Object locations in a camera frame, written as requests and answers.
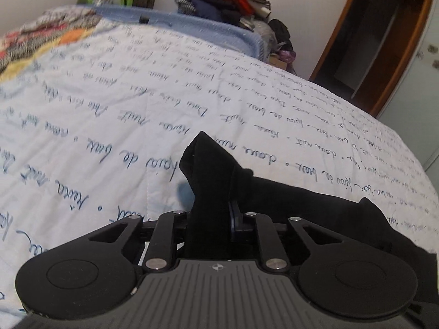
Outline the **cardboard box on floor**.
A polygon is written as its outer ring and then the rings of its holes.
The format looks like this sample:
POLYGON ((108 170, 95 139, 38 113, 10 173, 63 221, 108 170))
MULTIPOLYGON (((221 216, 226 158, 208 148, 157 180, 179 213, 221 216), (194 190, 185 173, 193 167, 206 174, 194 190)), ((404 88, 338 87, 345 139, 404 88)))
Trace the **cardboard box on floor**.
POLYGON ((271 66, 275 66, 276 68, 280 68, 282 70, 286 70, 289 73, 292 73, 293 67, 293 59, 290 56, 278 55, 276 53, 272 53, 269 56, 269 64, 271 66))

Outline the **black bag beside bed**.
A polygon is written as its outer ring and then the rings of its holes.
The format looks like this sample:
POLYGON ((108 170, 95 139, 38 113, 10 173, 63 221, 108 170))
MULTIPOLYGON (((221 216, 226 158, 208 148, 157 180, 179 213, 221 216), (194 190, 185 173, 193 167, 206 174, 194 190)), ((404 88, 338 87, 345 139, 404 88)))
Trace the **black bag beside bed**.
POLYGON ((279 59, 292 66, 296 60, 296 52, 291 43, 291 36, 288 27, 284 25, 279 19, 271 19, 269 21, 269 27, 275 33, 277 45, 275 47, 275 53, 279 56, 279 59))

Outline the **blue dotted blanket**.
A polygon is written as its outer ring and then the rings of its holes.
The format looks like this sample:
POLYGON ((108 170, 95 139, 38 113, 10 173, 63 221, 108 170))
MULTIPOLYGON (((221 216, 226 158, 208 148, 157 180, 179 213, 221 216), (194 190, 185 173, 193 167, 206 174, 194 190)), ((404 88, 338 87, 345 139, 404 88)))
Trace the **blue dotted blanket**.
POLYGON ((139 24, 141 19, 148 18, 150 25, 203 39, 263 62, 268 60, 268 52, 261 36, 241 27, 196 16, 140 7, 105 4, 94 6, 93 9, 102 17, 115 22, 139 24))

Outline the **wooden door frame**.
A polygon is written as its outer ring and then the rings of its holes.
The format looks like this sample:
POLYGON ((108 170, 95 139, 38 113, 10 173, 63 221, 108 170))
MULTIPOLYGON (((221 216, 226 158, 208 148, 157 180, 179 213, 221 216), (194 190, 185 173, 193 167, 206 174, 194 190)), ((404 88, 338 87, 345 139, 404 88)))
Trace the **wooden door frame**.
POLYGON ((420 42, 433 0, 347 0, 311 81, 377 116, 420 42))

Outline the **black pants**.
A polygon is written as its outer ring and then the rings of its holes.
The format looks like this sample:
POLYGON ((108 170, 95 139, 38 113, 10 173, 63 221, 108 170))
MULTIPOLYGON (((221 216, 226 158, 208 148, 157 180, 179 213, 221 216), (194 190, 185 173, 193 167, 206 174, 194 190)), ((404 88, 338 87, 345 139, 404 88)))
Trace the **black pants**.
POLYGON ((438 303, 435 255, 394 230, 381 209, 367 198, 355 203, 256 177, 205 132, 186 148, 179 167, 195 195, 183 247, 187 257, 224 260, 231 255, 236 245, 231 241, 229 205, 236 203, 243 214, 264 214, 275 223, 297 216, 390 253, 415 271, 415 300, 438 303))

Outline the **white script-print bedsheet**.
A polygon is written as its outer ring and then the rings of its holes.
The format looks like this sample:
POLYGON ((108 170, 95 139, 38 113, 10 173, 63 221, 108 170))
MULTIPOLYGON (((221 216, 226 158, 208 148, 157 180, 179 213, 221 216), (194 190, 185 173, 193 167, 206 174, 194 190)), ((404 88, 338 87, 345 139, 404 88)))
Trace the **white script-print bedsheet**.
POLYGON ((348 200, 438 252, 438 195, 399 135, 326 89, 162 27, 102 20, 1 84, 1 327, 28 259, 130 215, 188 209, 209 134, 259 177, 348 200))

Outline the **frosted sliding wardrobe door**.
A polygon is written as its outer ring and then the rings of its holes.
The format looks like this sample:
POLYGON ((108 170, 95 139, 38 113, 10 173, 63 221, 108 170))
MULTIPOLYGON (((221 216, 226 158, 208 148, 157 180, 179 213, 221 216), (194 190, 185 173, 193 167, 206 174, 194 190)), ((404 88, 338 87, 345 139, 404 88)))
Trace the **frosted sliding wardrobe door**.
POLYGON ((403 78, 379 114, 429 175, 438 171, 438 0, 403 78))

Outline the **colourful patchwork quilt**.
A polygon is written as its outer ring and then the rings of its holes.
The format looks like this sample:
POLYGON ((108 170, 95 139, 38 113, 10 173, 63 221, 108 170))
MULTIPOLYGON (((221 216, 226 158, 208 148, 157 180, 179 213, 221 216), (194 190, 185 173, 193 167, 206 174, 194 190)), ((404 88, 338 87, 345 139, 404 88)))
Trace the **colourful patchwork quilt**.
POLYGON ((56 7, 4 34, 1 37, 1 80, 14 78, 51 48, 86 38, 101 19, 90 7, 56 7))

